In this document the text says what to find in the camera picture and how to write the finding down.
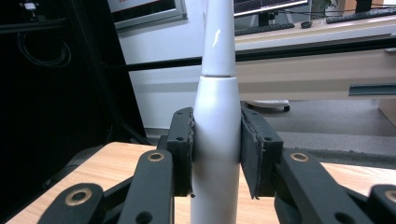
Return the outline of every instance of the screw hole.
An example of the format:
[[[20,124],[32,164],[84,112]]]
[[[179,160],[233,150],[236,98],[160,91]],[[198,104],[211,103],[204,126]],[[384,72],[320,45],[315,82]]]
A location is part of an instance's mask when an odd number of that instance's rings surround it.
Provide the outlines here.
[[[65,203],[69,206],[76,206],[87,202],[92,196],[92,191],[88,188],[75,189],[66,196]]]
[[[79,200],[82,200],[83,198],[85,198],[85,196],[87,196],[87,193],[85,193],[85,192],[78,192],[78,193],[76,193],[76,194],[74,194],[74,195],[72,196],[72,200],[73,200],[73,201],[79,201]]]
[[[165,156],[160,152],[154,152],[148,155],[149,161],[161,161]]]
[[[150,223],[152,220],[152,214],[150,212],[141,212],[136,216],[136,223],[137,224],[147,224]]]
[[[294,159],[295,161],[309,161],[309,157],[305,156],[303,153],[292,153],[291,158]]]
[[[385,196],[392,202],[396,203],[396,190],[395,189],[389,189],[389,190],[385,191]]]
[[[345,213],[338,212],[335,214],[335,218],[337,219],[338,222],[342,224],[355,224],[353,218]]]

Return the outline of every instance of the white desk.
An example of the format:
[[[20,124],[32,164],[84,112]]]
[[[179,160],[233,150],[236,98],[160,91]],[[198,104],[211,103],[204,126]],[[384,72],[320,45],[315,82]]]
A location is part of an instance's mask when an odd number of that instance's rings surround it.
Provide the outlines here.
[[[318,20],[310,29],[301,29],[300,23],[295,25],[287,30],[237,36],[236,50],[390,35],[396,33],[396,16],[335,24]],[[249,101],[360,98],[348,96],[350,85],[396,83],[395,71],[396,53],[383,49],[237,63],[241,99]]]

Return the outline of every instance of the picture frame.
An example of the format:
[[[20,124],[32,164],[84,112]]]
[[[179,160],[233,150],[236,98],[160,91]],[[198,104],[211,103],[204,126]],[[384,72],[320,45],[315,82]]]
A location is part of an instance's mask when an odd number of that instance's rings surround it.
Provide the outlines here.
[[[130,3],[124,4],[125,7],[115,5],[137,0],[107,1],[118,32],[187,19],[184,0],[145,0],[145,4],[133,6],[133,3]]]

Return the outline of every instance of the mouse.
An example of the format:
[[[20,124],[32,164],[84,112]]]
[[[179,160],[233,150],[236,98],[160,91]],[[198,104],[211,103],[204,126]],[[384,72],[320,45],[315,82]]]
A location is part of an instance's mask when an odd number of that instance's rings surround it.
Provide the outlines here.
[[[302,29],[307,29],[312,27],[312,21],[303,21],[301,23],[301,28]]]

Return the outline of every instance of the shelf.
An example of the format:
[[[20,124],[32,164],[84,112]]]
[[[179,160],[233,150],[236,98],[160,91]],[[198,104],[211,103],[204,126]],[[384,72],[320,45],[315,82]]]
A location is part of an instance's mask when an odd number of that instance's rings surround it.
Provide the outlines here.
[[[0,35],[64,28],[67,19],[0,25]]]

